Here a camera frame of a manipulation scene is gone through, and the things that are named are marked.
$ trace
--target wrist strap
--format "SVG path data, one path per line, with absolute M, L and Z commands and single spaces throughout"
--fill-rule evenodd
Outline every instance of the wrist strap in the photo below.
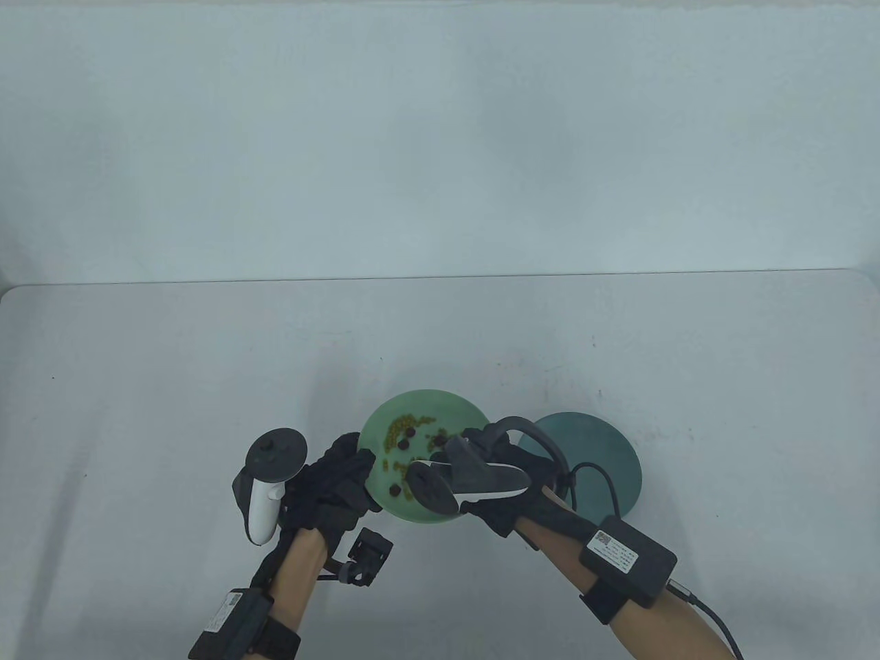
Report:
M 600 579 L 592 589 L 581 595 L 581 600 L 596 615 L 599 623 L 607 626 L 617 616 L 617 612 L 627 604 L 629 598 Z
M 268 660 L 293 660 L 299 649 L 299 635 L 272 617 L 254 641 L 251 651 Z

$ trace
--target controller grip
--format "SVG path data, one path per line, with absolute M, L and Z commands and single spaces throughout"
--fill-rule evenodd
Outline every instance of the controller grip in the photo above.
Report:
M 285 482 L 303 468 L 307 452 L 305 438 L 294 429 L 271 430 L 251 445 L 232 493 L 245 518 L 247 539 L 256 546 L 275 535 Z

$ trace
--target label sticker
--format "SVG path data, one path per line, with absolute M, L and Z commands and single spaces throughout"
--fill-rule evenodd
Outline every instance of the label sticker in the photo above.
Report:
M 622 573 L 629 573 L 639 555 L 624 546 L 607 532 L 599 530 L 587 544 L 587 548 L 602 557 Z
M 235 604 L 241 598 L 241 591 L 230 591 L 226 594 L 226 599 L 223 601 L 223 604 L 220 605 L 220 609 L 217 610 L 217 614 L 215 614 L 208 625 L 205 627 L 206 633 L 218 633 L 220 632 L 220 628 L 223 627 L 223 624 L 226 623 L 226 620 L 229 619 L 229 615 L 232 613 L 232 610 L 235 609 Z

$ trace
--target forearm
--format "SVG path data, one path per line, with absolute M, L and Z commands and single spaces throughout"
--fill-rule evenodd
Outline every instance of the forearm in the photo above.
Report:
M 324 537 L 317 530 L 300 530 L 278 569 L 269 595 L 275 599 L 269 615 L 280 623 L 298 630 L 309 603 L 318 575 L 327 558 Z M 249 655 L 246 660 L 263 660 Z
M 545 495 L 564 506 L 546 491 Z M 581 592 L 586 593 L 597 577 L 578 559 L 582 544 L 541 527 L 527 518 L 517 521 L 524 534 L 547 559 Z M 611 622 L 611 630 L 636 660 L 730 660 L 721 638 L 697 612 L 668 592 L 646 610 L 629 601 Z

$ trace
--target gloved hand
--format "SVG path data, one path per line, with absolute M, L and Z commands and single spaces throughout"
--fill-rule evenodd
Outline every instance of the gloved hand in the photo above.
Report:
M 516 466 L 528 474 L 529 479 L 532 480 L 532 485 L 521 495 L 496 500 L 464 502 L 461 505 L 463 513 L 471 513 L 481 518 L 489 526 L 489 529 L 506 538 L 513 531 L 517 519 L 524 515 L 539 497 L 543 497 L 541 489 L 552 484 L 559 471 L 549 458 L 535 456 L 535 454 L 511 444 L 510 438 L 506 434 L 495 445 L 487 462 Z
M 321 532 L 330 558 L 342 535 L 355 529 L 368 510 L 382 510 L 363 486 L 376 456 L 368 449 L 357 449 L 358 437 L 357 433 L 340 436 L 324 456 L 287 482 L 278 515 L 278 545 L 261 563 L 252 587 L 268 587 L 298 530 Z
M 532 484 L 524 493 L 514 497 L 464 502 L 460 509 L 462 512 L 481 518 L 493 532 L 505 538 L 514 530 L 520 517 L 582 542 L 586 542 L 595 532 L 596 526 L 593 523 L 578 516 L 564 503 L 552 500 L 542 493 L 544 486 L 551 487 L 556 479 L 567 479 L 570 482 L 570 475 L 560 474 L 560 468 L 549 458 L 536 456 L 510 444 L 510 439 L 505 434 L 495 445 L 488 462 L 516 466 L 529 475 Z M 523 534 L 520 536 L 533 549 L 538 549 Z

